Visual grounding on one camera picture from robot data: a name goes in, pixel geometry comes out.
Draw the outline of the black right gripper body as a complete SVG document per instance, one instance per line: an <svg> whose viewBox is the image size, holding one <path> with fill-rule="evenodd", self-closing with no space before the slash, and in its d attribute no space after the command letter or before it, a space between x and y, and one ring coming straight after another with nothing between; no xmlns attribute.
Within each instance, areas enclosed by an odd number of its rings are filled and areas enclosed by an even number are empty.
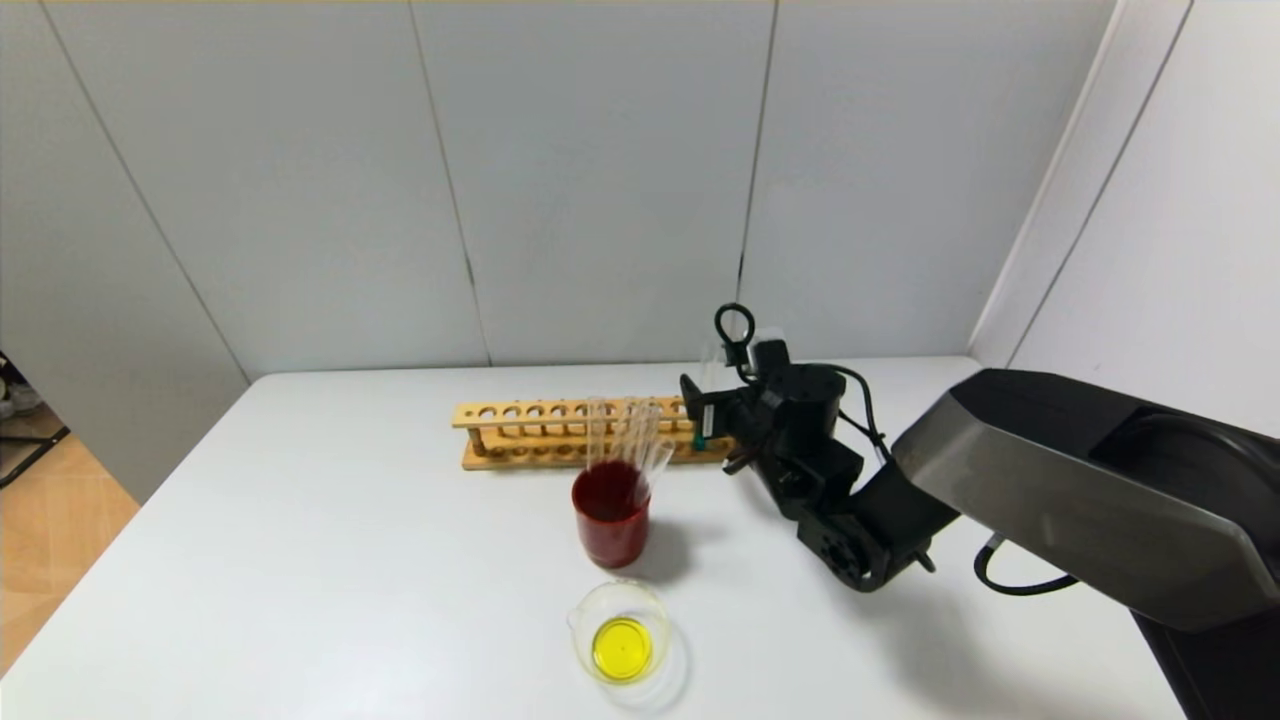
<svg viewBox="0 0 1280 720"><path fill-rule="evenodd" d="M751 386L704 392L703 419L696 421L700 436L708 439L763 439L771 428L769 410L763 392Z"/></svg>

